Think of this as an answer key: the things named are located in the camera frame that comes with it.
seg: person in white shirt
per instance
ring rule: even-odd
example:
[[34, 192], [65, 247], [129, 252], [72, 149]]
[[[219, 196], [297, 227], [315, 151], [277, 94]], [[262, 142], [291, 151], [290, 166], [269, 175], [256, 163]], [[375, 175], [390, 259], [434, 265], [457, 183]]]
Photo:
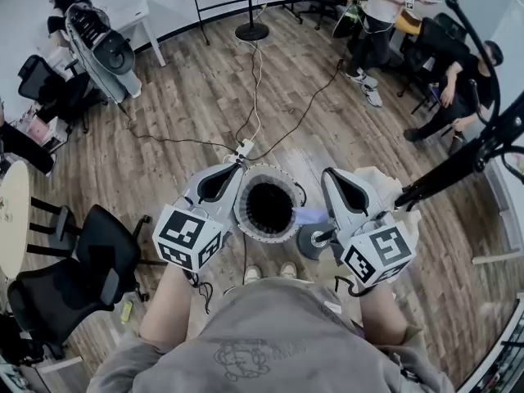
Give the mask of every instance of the person in white shirt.
[[[422, 4], [431, 4], [430, 0], [418, 0]], [[391, 28], [402, 11], [405, 0], [368, 0], [364, 7], [364, 32], [353, 51], [353, 58], [346, 67], [346, 76], [361, 85], [368, 101], [374, 106], [382, 106], [382, 99], [377, 91], [377, 80], [367, 75], [373, 67], [386, 64], [389, 60], [389, 42]]]

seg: person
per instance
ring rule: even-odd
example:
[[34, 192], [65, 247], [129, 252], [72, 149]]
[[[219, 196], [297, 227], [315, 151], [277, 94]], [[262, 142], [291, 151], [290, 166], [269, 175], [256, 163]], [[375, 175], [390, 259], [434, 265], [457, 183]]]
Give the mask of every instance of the person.
[[[504, 55], [496, 43], [485, 41], [484, 49], [493, 66], [500, 66], [503, 63]], [[406, 129], [404, 131], [406, 140], [422, 141], [450, 124], [454, 128], [455, 138], [463, 138], [462, 131], [478, 119], [470, 79], [477, 83], [481, 114], [486, 117], [495, 97], [491, 87], [490, 71], [480, 54], [476, 56], [468, 54], [462, 60], [454, 62], [441, 80], [440, 109], [421, 128]]]
[[91, 0], [49, 0], [53, 5], [52, 14], [47, 18], [47, 31], [49, 38], [58, 47], [69, 47], [66, 39], [66, 12], [70, 6], [77, 2], [91, 4]]
[[428, 361], [387, 282], [360, 298], [364, 335], [326, 287], [247, 269], [200, 336], [187, 339], [191, 287], [168, 264], [139, 330], [126, 335], [93, 376], [88, 393], [165, 391], [358, 391], [450, 393]]
[[[418, 0], [422, 4], [433, 4], [431, 0]], [[402, 12], [405, 0], [368, 0], [364, 6], [363, 22], [365, 38], [360, 39], [353, 57], [346, 67], [346, 76], [361, 85], [369, 103], [382, 106], [377, 91], [377, 80], [368, 75], [368, 70], [386, 64], [389, 60], [391, 28]]]
[[4, 153], [13, 153], [23, 157], [43, 174], [51, 176], [56, 163], [56, 155], [50, 155], [31, 138], [6, 122], [2, 99], [0, 99], [0, 139]]

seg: wooden floor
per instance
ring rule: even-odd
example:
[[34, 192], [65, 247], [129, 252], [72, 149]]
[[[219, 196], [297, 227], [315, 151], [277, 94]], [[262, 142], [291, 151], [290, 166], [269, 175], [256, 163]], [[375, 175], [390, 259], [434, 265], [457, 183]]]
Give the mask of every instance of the wooden floor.
[[[136, 73], [142, 96], [124, 107], [136, 119], [137, 133], [159, 138], [197, 138], [235, 147], [234, 134], [253, 105], [252, 48], [238, 42], [235, 27], [246, 15], [207, 25], [207, 47], [198, 29], [162, 43], [166, 67], [160, 68], [151, 50], [137, 56]], [[332, 23], [320, 31], [314, 20], [298, 25], [288, 12], [269, 8], [263, 14], [271, 34], [259, 43], [264, 54], [258, 92], [262, 129], [254, 156], [268, 149], [292, 128], [313, 93], [332, 76], [344, 43], [331, 38]], [[258, 57], [255, 71], [258, 72]], [[319, 178], [324, 168], [349, 171], [377, 166], [402, 184], [442, 162], [448, 138], [433, 137], [414, 146], [403, 129], [423, 124], [427, 114], [411, 116], [413, 95], [396, 97], [399, 76], [375, 72], [384, 107], [376, 109], [343, 74], [314, 100], [302, 125], [262, 161], [290, 173], [308, 192], [310, 206], [322, 206]], [[51, 178], [33, 172], [34, 195], [57, 205], [68, 205], [81, 223], [89, 207], [98, 203], [132, 229], [141, 215], [158, 217], [172, 203], [195, 172], [220, 163], [228, 152], [191, 142], [158, 143], [136, 139], [126, 130], [126, 118], [116, 106], [92, 109], [91, 130], [80, 129], [58, 152]], [[242, 131], [255, 132], [256, 121]], [[484, 176], [470, 177], [420, 205], [418, 257], [394, 284], [397, 300], [409, 320], [424, 328], [431, 361], [446, 371], [456, 386], [478, 365], [502, 332], [512, 311], [515, 293], [524, 287], [524, 261], [471, 265], [474, 255], [493, 255], [504, 249], [504, 234], [495, 199]], [[45, 217], [35, 217], [43, 222]], [[151, 244], [153, 225], [145, 227], [140, 242], [147, 258], [156, 256]], [[303, 278], [315, 277], [315, 263], [302, 259], [294, 242], [283, 246], [248, 241], [248, 264], [257, 263], [274, 275], [282, 262], [294, 260]], [[215, 286], [213, 308], [222, 292], [242, 280], [242, 236], [235, 233], [202, 277]], [[26, 256], [26, 269], [53, 260]], [[140, 266], [137, 276], [155, 290], [162, 269]], [[201, 330], [206, 316], [195, 293], [190, 335]], [[96, 313], [70, 337], [68, 355], [81, 355], [94, 372], [125, 330], [136, 329], [144, 307], [135, 301], [129, 327], [120, 324], [120, 309]]]

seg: black metal rack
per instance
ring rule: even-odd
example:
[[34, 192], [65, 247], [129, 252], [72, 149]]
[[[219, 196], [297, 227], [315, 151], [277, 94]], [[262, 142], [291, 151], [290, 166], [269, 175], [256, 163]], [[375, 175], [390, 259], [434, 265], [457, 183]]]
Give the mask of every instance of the black metal rack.
[[[214, 4], [212, 6], [207, 6], [207, 7], [200, 8], [198, 6], [198, 0], [195, 0], [196, 13], [198, 14], [198, 25], [200, 26], [200, 29], [202, 31], [202, 35], [204, 36], [204, 39], [206, 40], [206, 45], [210, 44], [210, 40], [207, 38], [206, 32], [204, 31], [204, 22], [202, 21], [201, 13], [203, 11], [216, 9], [217, 7], [226, 6], [228, 4], [247, 2], [247, 1], [248, 0], [230, 0], [228, 2], [222, 2], [222, 3], [219, 3], [219, 4]], [[282, 8], [288, 10], [296, 19], [300, 19], [300, 17], [295, 13], [294, 5], [295, 5], [295, 0], [291, 0], [291, 6], [290, 7], [286, 3], [284, 3], [284, 4], [282, 4]]]

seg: white garment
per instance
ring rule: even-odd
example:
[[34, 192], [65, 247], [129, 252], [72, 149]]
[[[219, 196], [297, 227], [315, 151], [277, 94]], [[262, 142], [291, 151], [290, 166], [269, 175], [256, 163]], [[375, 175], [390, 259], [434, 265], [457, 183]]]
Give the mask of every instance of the white garment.
[[387, 0], [368, 0], [364, 12], [382, 22], [395, 23], [400, 9], [398, 5]]

